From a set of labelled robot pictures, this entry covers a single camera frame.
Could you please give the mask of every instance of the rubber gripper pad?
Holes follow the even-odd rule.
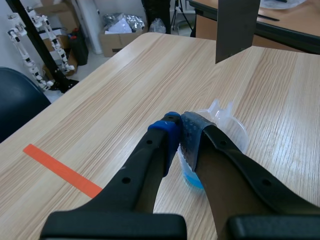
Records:
[[[216,124],[204,118],[203,116],[190,111],[186,111],[184,114],[182,114],[181,119],[183,124],[183,133],[180,142],[181,152],[184,156],[184,159],[194,172],[198,160],[198,151],[202,131],[205,127],[209,125],[216,126]]]

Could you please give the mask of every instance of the orange tape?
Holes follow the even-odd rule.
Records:
[[[62,179],[66,180],[84,194],[88,195],[90,198],[94,198],[102,190],[101,187],[94,184],[92,181],[81,176],[79,173],[73,171],[68,166],[54,159],[52,156],[32,144],[29,144],[25,149],[23,149],[23,152],[57,174]]]

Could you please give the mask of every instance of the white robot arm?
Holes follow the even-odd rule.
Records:
[[[65,72],[69,72],[69,71],[75,70],[75,67],[73,65],[69,65],[68,64],[68,59],[67,59],[67,56],[66,56],[66,52],[65,52],[65,50],[63,50],[61,48],[61,45],[60,45],[56,35],[54,34],[54,32],[53,32],[53,30],[52,30],[52,28],[50,26],[50,23],[48,21],[47,16],[45,16],[45,15],[42,15],[42,16],[37,15],[36,11],[31,7],[27,7],[26,8],[26,12],[28,13],[28,15],[29,15],[31,21],[33,22],[34,26],[36,28],[43,27],[45,32],[48,34],[53,49],[59,54],[59,56],[60,56],[60,58],[62,60],[62,70],[65,71]]]
[[[14,28],[10,29],[7,33],[9,35],[10,40],[15,45],[19,54],[23,59],[24,65],[28,67],[29,72],[32,74],[33,78],[38,82],[39,87],[48,90],[54,83],[52,81],[43,80],[38,67],[35,62],[30,58],[28,52],[20,41],[19,37],[23,37],[27,34],[25,30],[25,24],[22,22],[21,18],[17,13],[9,16],[9,20],[11,21]]]

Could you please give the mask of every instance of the plastic cup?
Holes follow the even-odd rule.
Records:
[[[227,108],[222,109],[219,106],[219,100],[215,99],[210,108],[199,110],[196,113],[215,123],[217,127],[233,141],[238,149],[242,153],[245,153],[249,145],[248,133],[243,124],[232,115],[232,105],[233,103],[229,102]],[[178,147],[177,153],[182,168],[182,174],[185,179],[190,184],[203,189],[196,173],[191,170],[186,162],[180,146]]]

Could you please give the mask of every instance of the black chair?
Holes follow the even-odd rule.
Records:
[[[25,75],[0,67],[0,143],[50,105]]]

